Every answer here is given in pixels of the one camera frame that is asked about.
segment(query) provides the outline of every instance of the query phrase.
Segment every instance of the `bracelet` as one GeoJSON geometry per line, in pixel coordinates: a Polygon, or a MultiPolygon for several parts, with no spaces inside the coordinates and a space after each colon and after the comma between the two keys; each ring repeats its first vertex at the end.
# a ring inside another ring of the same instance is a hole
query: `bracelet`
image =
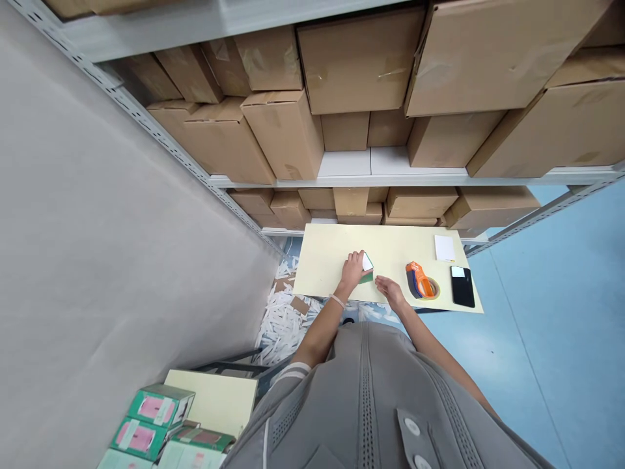
{"type": "Polygon", "coordinates": [[[330,294],[330,298],[332,298],[333,300],[335,300],[338,304],[340,304],[342,306],[343,309],[345,309],[345,303],[343,303],[341,300],[339,300],[334,293],[330,294]]]}

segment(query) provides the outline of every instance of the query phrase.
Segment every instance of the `metal shelf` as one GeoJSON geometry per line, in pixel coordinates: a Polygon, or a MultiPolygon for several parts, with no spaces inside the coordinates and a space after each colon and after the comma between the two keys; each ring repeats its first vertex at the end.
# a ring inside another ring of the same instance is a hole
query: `metal shelf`
{"type": "Polygon", "coordinates": [[[399,3],[401,0],[185,0],[90,16],[61,32],[93,63],[399,3]]]}
{"type": "MultiPolygon", "coordinates": [[[[241,219],[276,252],[283,250],[271,236],[303,236],[303,231],[261,229],[225,192],[225,188],[265,187],[238,184],[225,176],[208,175],[171,135],[123,86],[122,80],[105,64],[107,61],[230,36],[249,31],[323,18],[366,8],[399,3],[397,0],[187,0],[161,8],[123,16],[93,17],[61,22],[41,0],[7,0],[37,28],[70,63],[77,66],[110,99],[117,103],[138,127],[148,132],[201,184],[241,219]]],[[[560,210],[583,200],[625,178],[625,161],[613,167],[556,168],[541,178],[470,178],[465,169],[412,168],[406,149],[391,147],[363,152],[327,152],[319,176],[313,181],[277,181],[278,188],[349,186],[517,186],[567,185],[568,193],[513,223],[495,236],[466,238],[467,256],[512,236],[560,210]]],[[[314,223],[336,220],[314,219],[314,223]]]]}
{"type": "MultiPolygon", "coordinates": [[[[338,222],[335,218],[313,218],[311,223],[336,225],[338,222]]],[[[266,236],[295,236],[296,238],[304,236],[304,230],[288,230],[285,228],[263,228],[262,232],[266,236]]],[[[460,241],[465,246],[483,246],[488,244],[488,236],[486,236],[486,233],[482,233],[475,238],[460,238],[460,241]]]]}
{"type": "MultiPolygon", "coordinates": [[[[542,178],[471,178],[464,168],[410,167],[405,147],[383,147],[359,152],[326,152],[317,179],[278,180],[274,187],[585,186],[617,174],[609,166],[588,166],[555,168],[542,178]]],[[[232,182],[219,175],[211,176],[210,182],[219,188],[268,187],[232,182]]]]}

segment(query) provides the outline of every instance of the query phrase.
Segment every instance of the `woman's right hand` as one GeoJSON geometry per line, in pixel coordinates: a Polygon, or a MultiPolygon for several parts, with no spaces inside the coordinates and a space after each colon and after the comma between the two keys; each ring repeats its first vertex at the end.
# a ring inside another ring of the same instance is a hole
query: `woman's right hand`
{"type": "Polygon", "coordinates": [[[399,314],[400,311],[406,306],[412,309],[404,298],[402,289],[393,280],[389,279],[388,277],[377,276],[376,287],[378,288],[380,293],[386,296],[386,299],[389,301],[389,306],[391,306],[391,309],[395,313],[399,314]]]}

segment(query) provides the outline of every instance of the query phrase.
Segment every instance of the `yellow table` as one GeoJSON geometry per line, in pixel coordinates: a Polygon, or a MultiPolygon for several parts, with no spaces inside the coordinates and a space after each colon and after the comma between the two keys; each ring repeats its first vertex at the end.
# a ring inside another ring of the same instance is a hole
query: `yellow table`
{"type": "Polygon", "coordinates": [[[195,392],[189,420],[238,438],[254,409],[258,381],[173,369],[165,384],[195,392]]]}
{"type": "MultiPolygon", "coordinates": [[[[328,296],[337,286],[347,254],[365,250],[374,265],[373,274],[395,280],[404,296],[414,307],[446,309],[484,313],[473,279],[475,308],[456,305],[451,295],[452,265],[469,267],[458,232],[446,228],[371,226],[371,225],[318,225],[308,224],[299,255],[294,293],[307,296],[328,296]],[[436,260],[434,235],[453,238],[456,262],[436,260]],[[441,294],[435,300],[422,300],[410,293],[406,265],[415,261],[423,267],[428,277],[435,279],[441,294]]],[[[373,282],[358,285],[351,300],[387,303],[373,282]]]]}

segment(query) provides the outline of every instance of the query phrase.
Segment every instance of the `gray dress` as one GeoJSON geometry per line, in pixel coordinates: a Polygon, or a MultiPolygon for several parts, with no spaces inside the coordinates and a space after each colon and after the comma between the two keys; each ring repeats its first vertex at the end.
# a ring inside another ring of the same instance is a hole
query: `gray dress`
{"type": "Polygon", "coordinates": [[[339,329],[327,361],[293,363],[223,468],[551,468],[400,330],[339,329]]]}

